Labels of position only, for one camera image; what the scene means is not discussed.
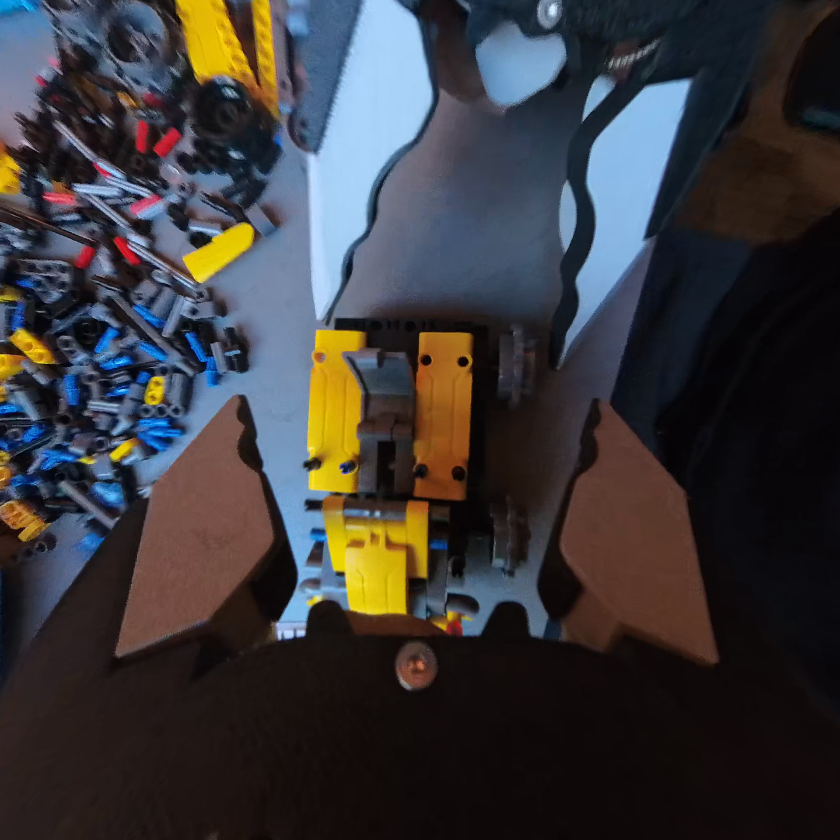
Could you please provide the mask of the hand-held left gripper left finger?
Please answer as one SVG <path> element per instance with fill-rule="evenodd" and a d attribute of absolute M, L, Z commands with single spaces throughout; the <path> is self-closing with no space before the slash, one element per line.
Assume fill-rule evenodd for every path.
<path fill-rule="evenodd" d="M 297 581 L 254 418 L 235 395 L 154 484 L 114 654 L 270 643 Z"/>

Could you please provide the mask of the person's dark trousers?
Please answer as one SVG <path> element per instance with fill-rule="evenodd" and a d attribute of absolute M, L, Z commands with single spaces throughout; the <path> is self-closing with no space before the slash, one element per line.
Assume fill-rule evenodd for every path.
<path fill-rule="evenodd" d="M 612 405 L 689 499 L 716 618 L 838 679 L 838 210 L 654 247 Z"/>

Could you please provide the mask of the pile of small toy bricks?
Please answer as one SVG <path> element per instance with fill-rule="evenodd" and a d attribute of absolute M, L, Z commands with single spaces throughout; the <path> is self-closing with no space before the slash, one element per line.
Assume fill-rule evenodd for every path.
<path fill-rule="evenodd" d="M 249 347 L 184 255 L 265 210 L 283 120 L 193 131 L 199 82 L 175 2 L 2 2 L 39 11 L 54 54 L 16 145 L 2 143 L 2 567 L 52 551 L 78 518 L 96 545 L 148 489 L 135 470 L 183 433 L 196 382 L 245 373 Z"/>

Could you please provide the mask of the yellow black toy brick car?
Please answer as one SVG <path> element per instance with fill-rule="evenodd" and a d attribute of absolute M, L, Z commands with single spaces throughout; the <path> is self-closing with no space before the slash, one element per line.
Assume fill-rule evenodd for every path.
<path fill-rule="evenodd" d="M 341 318 L 316 332 L 303 468 L 309 606 L 412 616 L 461 636 L 480 606 L 469 552 L 490 562 L 482 488 L 487 329 L 440 320 Z"/>

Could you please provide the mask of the dark grey toy wheel rim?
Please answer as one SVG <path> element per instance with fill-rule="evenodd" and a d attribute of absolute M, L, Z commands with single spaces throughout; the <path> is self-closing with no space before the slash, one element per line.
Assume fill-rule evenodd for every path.
<path fill-rule="evenodd" d="M 530 527 L 524 507 L 511 497 L 490 505 L 490 564 L 512 578 L 529 554 Z"/>
<path fill-rule="evenodd" d="M 539 373 L 539 339 L 515 322 L 498 340 L 497 399 L 510 410 L 535 392 Z"/>

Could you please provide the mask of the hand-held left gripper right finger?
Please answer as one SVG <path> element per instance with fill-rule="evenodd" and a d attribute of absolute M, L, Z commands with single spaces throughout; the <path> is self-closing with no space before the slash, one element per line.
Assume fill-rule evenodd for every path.
<path fill-rule="evenodd" d="M 541 598 L 560 640 L 607 653 L 630 638 L 719 661 L 686 493 L 615 409 L 595 399 Z"/>

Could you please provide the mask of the black toy tyre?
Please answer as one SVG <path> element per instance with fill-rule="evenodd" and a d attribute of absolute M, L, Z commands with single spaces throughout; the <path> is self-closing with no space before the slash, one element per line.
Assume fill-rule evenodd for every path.
<path fill-rule="evenodd" d="M 251 123 L 255 106 L 247 87 L 231 77 L 213 77 L 192 93 L 192 128 L 206 140 L 227 141 Z"/>

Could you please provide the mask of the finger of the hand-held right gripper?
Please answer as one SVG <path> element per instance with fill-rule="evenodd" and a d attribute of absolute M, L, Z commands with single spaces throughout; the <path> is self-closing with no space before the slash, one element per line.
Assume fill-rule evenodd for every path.
<path fill-rule="evenodd" d="M 421 2 L 311 1 L 291 7 L 291 138 L 308 175 L 314 311 L 328 323 L 369 237 L 385 179 L 438 104 Z"/>
<path fill-rule="evenodd" d="M 593 80 L 572 134 L 560 196 L 562 291 L 550 331 L 550 367 L 571 347 L 646 247 L 688 79 L 634 87 Z"/>

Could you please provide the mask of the grey desk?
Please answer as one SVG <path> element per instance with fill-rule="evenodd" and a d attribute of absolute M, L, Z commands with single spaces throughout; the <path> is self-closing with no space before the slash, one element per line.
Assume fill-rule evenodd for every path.
<path fill-rule="evenodd" d="M 437 316 L 491 327 L 523 322 L 540 332 L 559 294 L 561 152 L 568 139 L 571 93 L 543 93 L 506 116 L 484 104 L 442 94 L 416 149 L 385 181 L 373 235 L 356 257 L 345 316 Z M 305 163 L 287 144 L 269 179 L 268 214 L 280 230 L 255 244 L 207 282 L 248 344 L 248 373 L 221 385 L 195 386 L 188 433 L 141 465 L 142 484 L 162 475 L 230 396 L 247 397 L 269 482 L 280 504 L 302 580 L 316 516 L 305 513 L 308 386 L 316 328 L 310 290 L 309 199 Z M 509 579 L 469 563 L 472 591 L 483 610 L 499 600 L 523 603 L 534 633 L 545 611 L 537 576 L 568 488 L 583 418 L 593 396 L 615 381 L 638 285 L 642 251 L 629 278 L 607 296 L 594 326 L 576 340 L 560 373 L 547 373 L 523 407 L 490 406 L 483 488 L 509 495 L 528 515 L 528 561 Z"/>

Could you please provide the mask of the yellow curved toy panel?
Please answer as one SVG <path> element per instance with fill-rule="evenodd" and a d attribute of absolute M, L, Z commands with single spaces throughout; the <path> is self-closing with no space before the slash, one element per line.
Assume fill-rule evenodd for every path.
<path fill-rule="evenodd" d="M 184 255 L 182 262 L 194 281 L 204 284 L 249 251 L 255 240 L 251 224 L 240 223 Z"/>

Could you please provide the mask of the long yellow toy assembly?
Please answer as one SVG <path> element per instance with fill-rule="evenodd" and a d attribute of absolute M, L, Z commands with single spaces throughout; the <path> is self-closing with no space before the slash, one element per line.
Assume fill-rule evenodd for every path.
<path fill-rule="evenodd" d="M 254 30 L 256 70 L 253 70 L 223 1 L 176 1 L 186 54 L 194 78 L 206 83 L 221 78 L 245 86 L 253 98 L 278 120 L 288 105 L 287 68 L 282 5 L 249 2 Z"/>

